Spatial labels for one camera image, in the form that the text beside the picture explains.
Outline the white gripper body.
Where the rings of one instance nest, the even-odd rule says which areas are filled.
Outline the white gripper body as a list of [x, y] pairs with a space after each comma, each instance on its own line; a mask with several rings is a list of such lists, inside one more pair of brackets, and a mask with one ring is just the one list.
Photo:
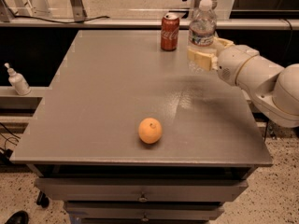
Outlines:
[[218, 76], [231, 86], [236, 85], [236, 78], [241, 67], [260, 52], [246, 45], [236, 45], [224, 49], [218, 57]]

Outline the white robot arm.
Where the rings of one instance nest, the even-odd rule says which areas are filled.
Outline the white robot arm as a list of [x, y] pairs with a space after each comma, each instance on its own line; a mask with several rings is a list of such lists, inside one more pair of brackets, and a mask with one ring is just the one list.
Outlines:
[[287, 128], [299, 126], [299, 65], [283, 67], [246, 45], [215, 37], [210, 44], [188, 41], [188, 60], [243, 90], [266, 117]]

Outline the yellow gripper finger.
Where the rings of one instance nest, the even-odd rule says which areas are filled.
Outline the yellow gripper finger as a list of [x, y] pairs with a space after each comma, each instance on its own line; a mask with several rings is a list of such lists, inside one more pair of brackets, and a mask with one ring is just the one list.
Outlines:
[[218, 58], [214, 52], [202, 52], [188, 48], [189, 67], [193, 70], [211, 71], [217, 69]]
[[235, 43], [231, 40], [214, 37], [213, 45], [217, 50], [227, 49], [233, 46]]

